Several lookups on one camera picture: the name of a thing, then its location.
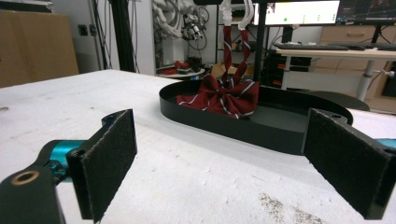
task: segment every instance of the white foam table surface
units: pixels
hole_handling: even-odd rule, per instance
[[[177,80],[106,70],[0,89],[0,180],[55,139],[89,139],[104,116],[132,108],[138,153],[101,223],[396,223],[356,212],[303,156],[253,146],[167,119],[159,91]],[[373,138],[396,117],[351,111]],[[82,220],[70,182],[56,188],[67,223]]]

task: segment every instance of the red patterned fabric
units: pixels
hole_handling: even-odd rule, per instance
[[[228,69],[231,66],[231,27],[224,26],[224,66],[225,72],[219,81],[210,74],[202,80],[195,95],[177,96],[177,103],[187,107],[226,115],[230,118],[248,118],[253,114],[259,100],[259,83],[240,82],[247,69],[247,58],[250,54],[248,32],[241,31],[244,61],[235,74],[228,80]]]

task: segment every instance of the monitor screen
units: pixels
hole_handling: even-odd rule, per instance
[[[393,25],[396,23],[395,0],[342,0],[337,24]]]
[[[335,24],[340,1],[267,3],[265,25]]]

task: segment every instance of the black oval tray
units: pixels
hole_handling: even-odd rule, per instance
[[[194,95],[200,84],[201,80],[182,81],[162,88],[160,105],[163,115],[195,128],[292,155],[303,155],[309,108],[343,116],[349,125],[353,122],[352,114],[336,103],[305,93],[266,87],[260,87],[258,106],[250,119],[231,119],[177,105],[178,95]]]

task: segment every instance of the keyboard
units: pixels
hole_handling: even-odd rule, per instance
[[[329,46],[342,46],[342,47],[364,47],[367,49],[373,49],[373,48],[396,48],[396,44],[390,44],[390,43],[353,43],[353,42],[339,42],[339,43],[329,43]]]
[[[384,50],[384,51],[396,51],[395,46],[387,46],[387,47],[378,47],[377,50]]]
[[[308,49],[308,50],[348,50],[347,47],[343,46],[331,46],[331,45],[293,45],[293,44],[281,44],[276,45],[279,49]]]

